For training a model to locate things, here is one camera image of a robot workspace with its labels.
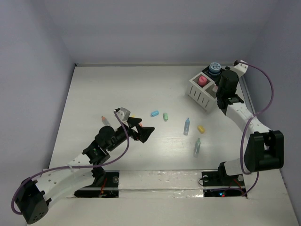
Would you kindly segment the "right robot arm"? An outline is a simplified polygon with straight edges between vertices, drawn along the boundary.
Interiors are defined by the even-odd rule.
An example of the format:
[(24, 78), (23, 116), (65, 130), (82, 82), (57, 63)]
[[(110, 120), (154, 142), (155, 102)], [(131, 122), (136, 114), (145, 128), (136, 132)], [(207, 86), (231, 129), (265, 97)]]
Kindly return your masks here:
[(284, 135), (263, 125), (247, 109), (236, 94), (238, 75), (226, 70), (221, 73), (217, 90), (219, 109), (242, 131), (240, 157), (222, 162), (216, 173), (217, 181), (226, 185), (234, 175), (280, 169), (284, 165)]

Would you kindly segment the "blue cap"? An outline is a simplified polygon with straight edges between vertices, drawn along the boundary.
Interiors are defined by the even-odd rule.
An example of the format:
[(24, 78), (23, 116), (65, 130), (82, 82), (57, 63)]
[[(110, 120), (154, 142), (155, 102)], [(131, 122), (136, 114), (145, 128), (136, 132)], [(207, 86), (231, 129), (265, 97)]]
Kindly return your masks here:
[(157, 115), (159, 115), (159, 111), (153, 111), (150, 113), (151, 117), (155, 117)]

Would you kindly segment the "blue marker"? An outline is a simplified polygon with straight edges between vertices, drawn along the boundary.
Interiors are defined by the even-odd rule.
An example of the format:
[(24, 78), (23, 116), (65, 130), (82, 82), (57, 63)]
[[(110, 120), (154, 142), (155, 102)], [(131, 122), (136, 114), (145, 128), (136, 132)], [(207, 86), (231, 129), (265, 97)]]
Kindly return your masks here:
[(183, 129), (183, 134), (184, 134), (185, 136), (188, 135), (188, 133), (189, 133), (189, 128), (190, 128), (190, 119), (187, 118), (186, 121), (185, 121), (185, 124), (184, 124), (184, 129)]

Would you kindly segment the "blue lid jar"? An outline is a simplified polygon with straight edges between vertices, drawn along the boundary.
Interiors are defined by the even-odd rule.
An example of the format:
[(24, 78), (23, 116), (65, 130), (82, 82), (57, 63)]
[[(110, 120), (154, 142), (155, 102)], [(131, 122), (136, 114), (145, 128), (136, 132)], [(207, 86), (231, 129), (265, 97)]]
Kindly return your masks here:
[(217, 76), (220, 73), (221, 68), (222, 67), (218, 62), (212, 62), (208, 68), (209, 74)]

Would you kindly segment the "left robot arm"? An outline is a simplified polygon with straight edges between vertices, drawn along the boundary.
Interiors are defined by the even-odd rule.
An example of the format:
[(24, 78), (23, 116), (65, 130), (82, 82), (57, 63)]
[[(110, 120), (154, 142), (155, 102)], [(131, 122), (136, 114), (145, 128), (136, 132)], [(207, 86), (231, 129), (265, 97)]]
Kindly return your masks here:
[(117, 129), (103, 126), (92, 143), (76, 158), (61, 167), (46, 169), (25, 179), (15, 191), (11, 209), (22, 215), (27, 224), (41, 220), (61, 199), (89, 185), (99, 186), (105, 180), (104, 166), (111, 162), (109, 153), (123, 142), (145, 143), (155, 130), (140, 126), (140, 118), (120, 122)]

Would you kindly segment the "pink cap bottle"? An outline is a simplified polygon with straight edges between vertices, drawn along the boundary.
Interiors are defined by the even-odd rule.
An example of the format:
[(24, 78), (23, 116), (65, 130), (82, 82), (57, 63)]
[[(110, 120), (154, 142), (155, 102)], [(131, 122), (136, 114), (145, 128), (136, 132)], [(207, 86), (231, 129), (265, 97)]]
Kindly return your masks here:
[(204, 87), (207, 84), (207, 78), (205, 76), (200, 76), (197, 84), (201, 87)]

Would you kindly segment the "green cap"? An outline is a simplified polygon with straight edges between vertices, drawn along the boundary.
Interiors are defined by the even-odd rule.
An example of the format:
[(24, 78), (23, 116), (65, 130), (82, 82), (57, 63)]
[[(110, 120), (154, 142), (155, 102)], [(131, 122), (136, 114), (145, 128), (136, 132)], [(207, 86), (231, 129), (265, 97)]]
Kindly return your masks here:
[(163, 120), (168, 121), (169, 117), (167, 113), (163, 113)]

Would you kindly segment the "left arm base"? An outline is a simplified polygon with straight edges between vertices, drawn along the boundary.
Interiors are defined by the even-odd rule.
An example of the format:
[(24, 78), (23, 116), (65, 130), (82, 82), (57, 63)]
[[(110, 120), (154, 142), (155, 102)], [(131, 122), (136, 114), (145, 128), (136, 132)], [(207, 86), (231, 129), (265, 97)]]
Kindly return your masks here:
[(119, 171), (107, 171), (104, 179), (94, 182), (74, 192), (77, 198), (118, 198)]

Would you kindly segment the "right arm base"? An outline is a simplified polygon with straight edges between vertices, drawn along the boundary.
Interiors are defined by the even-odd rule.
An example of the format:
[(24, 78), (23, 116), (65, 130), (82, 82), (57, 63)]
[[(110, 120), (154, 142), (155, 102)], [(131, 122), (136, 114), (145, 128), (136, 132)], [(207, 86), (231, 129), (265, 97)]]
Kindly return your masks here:
[(198, 184), (203, 188), (204, 197), (246, 196), (243, 175), (227, 175), (224, 162), (216, 171), (203, 171)]

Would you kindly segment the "green marker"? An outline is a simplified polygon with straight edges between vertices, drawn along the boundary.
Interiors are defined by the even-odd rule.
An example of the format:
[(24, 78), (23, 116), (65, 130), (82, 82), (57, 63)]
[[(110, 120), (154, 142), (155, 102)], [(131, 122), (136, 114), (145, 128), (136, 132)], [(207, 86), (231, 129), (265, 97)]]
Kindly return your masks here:
[(200, 142), (200, 139), (198, 138), (197, 141), (196, 141), (196, 143), (195, 143), (195, 147), (194, 147), (194, 154), (193, 154), (193, 156), (195, 158), (197, 158), (198, 155), (199, 155), (200, 144), (201, 144), (201, 142)]

